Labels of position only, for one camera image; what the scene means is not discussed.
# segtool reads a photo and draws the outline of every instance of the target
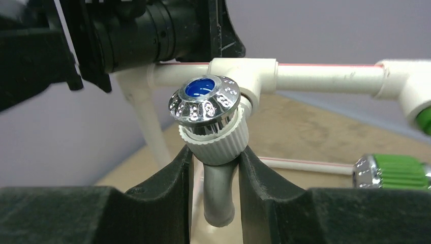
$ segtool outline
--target green knob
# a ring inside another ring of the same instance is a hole
[[[353,187],[426,190],[431,167],[411,156],[364,155],[353,167]]]
[[[380,169],[382,188],[428,189],[424,166],[416,158],[374,154],[374,159]]]
[[[416,123],[425,134],[431,136],[431,107],[425,108],[418,114]]]

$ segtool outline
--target beige floor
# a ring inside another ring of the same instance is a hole
[[[431,162],[429,144],[277,95],[262,96],[259,112],[249,119],[248,125],[249,146],[259,156],[353,164],[363,154],[380,153],[407,154]],[[172,156],[175,156],[184,145],[177,126],[171,126],[164,135]],[[156,171],[149,149],[143,147],[97,185],[115,186],[125,191]],[[351,179],[346,176],[289,170],[278,172],[305,189],[351,185]],[[237,213],[233,223],[225,228],[214,228],[199,214],[192,243],[242,243],[237,177],[234,181]]]

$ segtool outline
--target green ribbed knob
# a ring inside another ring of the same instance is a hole
[[[364,155],[353,167],[353,187],[426,190],[431,166],[405,155]]]
[[[374,154],[382,188],[428,189],[423,164],[414,157]]]

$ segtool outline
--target engraved chrome cap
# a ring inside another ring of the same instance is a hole
[[[354,188],[381,188],[382,179],[373,155],[364,155],[353,166]]]
[[[241,94],[238,84],[224,76],[193,78],[169,100],[172,117],[196,135],[217,133],[232,120]]]
[[[427,163],[422,163],[423,165],[423,171],[425,173],[425,177],[428,181],[428,189],[431,190],[431,165]]]

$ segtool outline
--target red stripe on pipe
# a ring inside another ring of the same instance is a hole
[[[302,164],[317,164],[317,165],[327,165],[327,166],[340,166],[340,167],[346,167],[351,168],[352,165],[348,164],[336,164],[336,163],[324,163],[324,162],[315,162],[315,161],[301,161],[301,160],[284,160],[284,159],[274,159],[274,158],[265,158],[265,157],[259,157],[260,159],[264,160],[272,160],[272,161],[279,161],[279,162],[293,162],[293,163],[302,163]]]
[[[356,68],[383,67],[383,65],[325,65],[325,64],[279,64],[279,66],[322,66],[322,67],[356,67]]]
[[[157,65],[209,65],[209,63],[163,63]]]

